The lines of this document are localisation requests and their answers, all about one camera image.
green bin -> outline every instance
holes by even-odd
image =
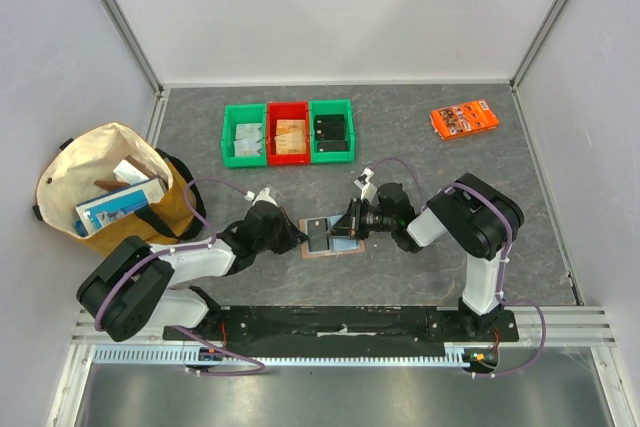
[[[233,142],[236,140],[238,124],[262,124],[262,152],[260,155],[236,157]],[[222,162],[230,169],[240,167],[265,167],[267,165],[267,104],[227,105],[224,110],[224,125],[220,150]]]
[[[315,137],[315,116],[342,114],[345,117],[346,152],[319,152]],[[350,100],[312,100],[309,102],[309,124],[311,130],[311,163],[327,164],[331,162],[353,162],[356,157],[356,131],[353,128],[353,110]]]

black bag strap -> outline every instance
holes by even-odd
[[[184,180],[189,183],[193,180],[193,175],[191,175],[191,171],[187,168],[186,165],[176,157],[173,157],[166,152],[156,149],[164,159],[167,159],[171,164],[175,167],[178,173],[184,178]],[[198,187],[193,184],[191,186],[191,192],[193,192],[193,196],[196,199],[196,212],[200,214],[202,217],[207,217],[207,211],[204,208],[204,201],[202,200],[202,196],[200,195],[200,191]],[[158,214],[156,214],[150,205],[146,205],[141,209],[135,211],[136,217],[140,220],[145,221],[149,224],[153,229],[158,232],[160,235],[164,237],[169,237],[170,239],[178,239],[178,240],[191,240],[194,239],[202,230],[203,224],[196,217],[193,218],[189,227],[182,233],[182,235],[176,235],[173,230],[162,220]]]

gray tabletop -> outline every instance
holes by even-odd
[[[357,133],[352,164],[226,169],[220,137],[227,104],[351,99]],[[443,142],[429,122],[431,110],[486,99],[500,119],[492,132]],[[525,214],[508,265],[508,299],[574,304],[531,153],[506,85],[385,85],[237,87],[171,91],[158,147],[181,158],[194,176],[232,179],[254,192],[269,186],[298,219],[343,213],[358,193],[353,180],[388,156],[410,162],[427,193],[471,172],[515,200]],[[374,183],[401,182],[415,206],[418,194],[403,167],[386,163]],[[218,230],[244,217],[249,204],[231,189],[201,187],[208,218]],[[455,305],[465,282],[465,254],[445,235],[417,254],[399,250],[388,234],[373,234],[360,254],[302,259],[299,250],[266,252],[247,270],[197,285],[234,305]]]

canvas bag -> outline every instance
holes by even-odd
[[[149,243],[174,244],[191,240],[202,230],[202,223],[184,202],[184,188],[193,180],[189,169],[175,157],[151,147],[129,127],[117,122],[102,125],[70,139],[60,149],[38,181],[33,208],[36,217],[51,227],[105,256],[131,235]],[[93,182],[113,178],[113,169],[128,155],[162,178],[166,193],[159,202],[81,237],[74,227],[75,206],[105,194]],[[205,217],[204,203],[195,185],[191,186],[189,197],[191,205]]]

black mounting plate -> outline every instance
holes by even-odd
[[[229,350],[259,357],[442,356],[445,342],[493,342],[494,326],[501,342],[519,340],[511,311],[502,311],[489,330],[473,337],[462,317],[438,307],[233,306],[212,309],[193,332],[219,341],[224,323]],[[327,335],[345,329],[375,335]],[[188,340],[171,327],[163,339]]]
[[[427,325],[432,342],[492,342],[495,339],[494,327],[500,332],[500,342],[520,340],[516,316],[510,310],[501,310],[490,327],[471,335],[463,328],[462,315],[458,310],[429,309]]]

